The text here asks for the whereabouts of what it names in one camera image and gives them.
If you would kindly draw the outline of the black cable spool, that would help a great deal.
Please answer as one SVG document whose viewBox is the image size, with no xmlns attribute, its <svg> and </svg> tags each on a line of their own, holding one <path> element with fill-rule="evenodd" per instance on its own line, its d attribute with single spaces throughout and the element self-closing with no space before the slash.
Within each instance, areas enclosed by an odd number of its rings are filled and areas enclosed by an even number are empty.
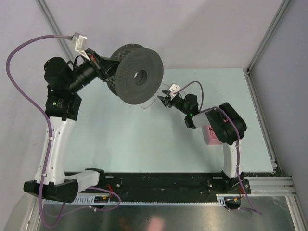
<svg viewBox="0 0 308 231">
<path fill-rule="evenodd" d="M 127 104 L 137 105 L 149 100 L 159 89 L 164 66 L 159 54 L 139 44 L 127 44 L 118 48 L 111 59 L 120 64 L 107 86 Z"/>
</svg>

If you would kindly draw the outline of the pink plastic box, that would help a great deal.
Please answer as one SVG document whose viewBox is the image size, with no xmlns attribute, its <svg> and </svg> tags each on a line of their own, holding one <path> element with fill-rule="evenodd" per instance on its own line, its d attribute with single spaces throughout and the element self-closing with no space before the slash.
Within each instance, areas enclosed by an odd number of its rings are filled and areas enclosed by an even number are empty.
<svg viewBox="0 0 308 231">
<path fill-rule="evenodd" d="M 221 145 L 221 141 L 210 125 L 204 127 L 204 139 L 207 145 Z"/>
</svg>

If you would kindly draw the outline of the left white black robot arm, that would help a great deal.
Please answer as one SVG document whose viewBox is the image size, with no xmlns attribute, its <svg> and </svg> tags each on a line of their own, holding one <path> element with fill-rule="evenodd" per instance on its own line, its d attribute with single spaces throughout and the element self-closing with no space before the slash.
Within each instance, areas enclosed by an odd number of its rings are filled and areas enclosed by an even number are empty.
<svg viewBox="0 0 308 231">
<path fill-rule="evenodd" d="M 107 82 L 115 92 L 116 69 L 122 59 L 116 53 L 110 58 L 101 57 L 91 49 L 86 49 L 86 55 L 81 65 L 61 57 L 53 57 L 44 65 L 47 132 L 38 170 L 33 180 L 24 183 L 24 192 L 45 200 L 71 203 L 89 187 L 98 193 L 106 188 L 103 170 L 87 168 L 71 176 L 64 173 L 66 150 L 82 101 L 77 92 L 96 78 Z"/>
</svg>

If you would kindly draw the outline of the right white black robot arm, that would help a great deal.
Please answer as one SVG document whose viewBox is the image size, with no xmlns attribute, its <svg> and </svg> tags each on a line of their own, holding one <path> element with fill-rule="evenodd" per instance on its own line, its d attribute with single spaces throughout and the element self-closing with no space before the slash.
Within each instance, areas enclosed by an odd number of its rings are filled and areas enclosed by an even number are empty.
<svg viewBox="0 0 308 231">
<path fill-rule="evenodd" d="M 171 97 L 168 90 L 162 91 L 164 96 L 158 96 L 166 108 L 176 108 L 185 114 L 184 122 L 187 128 L 197 129 L 209 125 L 223 147 L 224 166 L 222 170 L 222 188 L 227 193 L 235 192 L 243 185 L 243 171 L 241 167 L 241 142 L 247 130 L 245 121 L 228 103 L 201 111 L 197 96 L 187 94 L 184 98 L 180 94 Z"/>
</svg>

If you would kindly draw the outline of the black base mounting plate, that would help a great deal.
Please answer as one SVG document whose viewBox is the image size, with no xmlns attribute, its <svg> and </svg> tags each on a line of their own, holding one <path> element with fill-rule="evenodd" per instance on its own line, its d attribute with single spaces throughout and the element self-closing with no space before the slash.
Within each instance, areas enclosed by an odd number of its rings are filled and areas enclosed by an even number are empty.
<svg viewBox="0 0 308 231">
<path fill-rule="evenodd" d="M 239 184 L 227 188 L 222 173 L 104 173 L 98 185 L 86 189 L 86 193 L 99 193 L 99 189 L 112 190 L 120 197 L 133 196 L 158 198 L 196 196 L 200 194 L 225 194 L 239 197 L 251 193 L 248 179 L 243 179 L 245 190 Z"/>
</svg>

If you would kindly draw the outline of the left aluminium frame post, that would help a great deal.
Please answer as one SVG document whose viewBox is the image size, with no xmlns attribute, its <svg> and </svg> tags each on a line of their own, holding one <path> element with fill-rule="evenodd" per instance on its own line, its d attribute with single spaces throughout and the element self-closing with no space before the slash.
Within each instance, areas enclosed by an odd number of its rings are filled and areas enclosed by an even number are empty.
<svg viewBox="0 0 308 231">
<path fill-rule="evenodd" d="M 62 32 L 61 32 L 56 20 L 54 19 L 46 1 L 45 0 L 35 0 L 35 2 L 38 5 L 38 7 L 39 7 L 42 15 L 44 16 L 47 24 L 49 25 L 52 33 L 55 34 L 55 35 L 61 35 Z M 73 54 L 72 54 L 70 48 L 68 47 L 66 41 L 63 38 L 60 38 L 60 39 L 58 38 L 57 41 L 58 41 L 58 44 L 59 44 L 62 52 L 64 53 L 66 59 L 72 61 L 74 57 L 73 57 Z"/>
</svg>

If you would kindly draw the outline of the aluminium frame post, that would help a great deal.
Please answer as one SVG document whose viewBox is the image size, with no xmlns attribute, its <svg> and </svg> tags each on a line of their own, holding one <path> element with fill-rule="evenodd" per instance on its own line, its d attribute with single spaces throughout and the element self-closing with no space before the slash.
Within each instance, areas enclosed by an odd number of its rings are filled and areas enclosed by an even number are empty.
<svg viewBox="0 0 308 231">
<path fill-rule="evenodd" d="M 293 0 L 283 0 L 272 20 L 270 26 L 268 27 L 260 45 L 258 46 L 252 60 L 250 61 L 248 67 L 246 68 L 247 73 L 251 73 L 256 64 L 258 63 L 259 59 L 261 58 L 262 54 L 264 53 L 265 49 L 269 45 L 272 37 L 274 36 L 276 30 L 278 29 L 279 25 L 281 24 L 283 18 L 287 14 L 289 8 L 293 4 Z"/>
<path fill-rule="evenodd" d="M 55 34 L 55 35 L 61 35 L 62 32 L 61 32 L 56 20 L 54 19 L 46 1 L 45 0 L 35 0 L 35 2 L 38 5 L 38 7 L 39 7 L 42 15 L 44 16 L 47 24 L 49 25 L 52 33 Z M 60 38 L 60 39 L 58 38 L 57 41 L 58 41 L 58 44 L 59 44 L 62 52 L 64 53 L 66 59 L 72 61 L 74 57 L 73 57 L 73 54 L 72 54 L 70 48 L 68 47 L 66 41 L 63 38 Z"/>
</svg>

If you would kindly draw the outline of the right aluminium frame post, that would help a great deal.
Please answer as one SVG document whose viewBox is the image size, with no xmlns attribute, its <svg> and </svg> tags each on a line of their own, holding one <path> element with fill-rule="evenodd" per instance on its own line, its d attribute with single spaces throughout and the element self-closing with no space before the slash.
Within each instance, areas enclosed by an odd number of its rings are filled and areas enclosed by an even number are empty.
<svg viewBox="0 0 308 231">
<path fill-rule="evenodd" d="M 268 27 L 260 45 L 258 46 L 252 60 L 250 61 L 248 67 L 246 68 L 247 73 L 251 73 L 256 64 L 258 63 L 259 59 L 261 58 L 262 54 L 264 53 L 265 49 L 269 45 L 272 37 L 274 36 L 276 30 L 278 29 L 279 25 L 281 24 L 283 18 L 287 14 L 289 8 L 293 4 L 293 0 L 283 0 L 272 20 L 270 26 Z"/>
</svg>

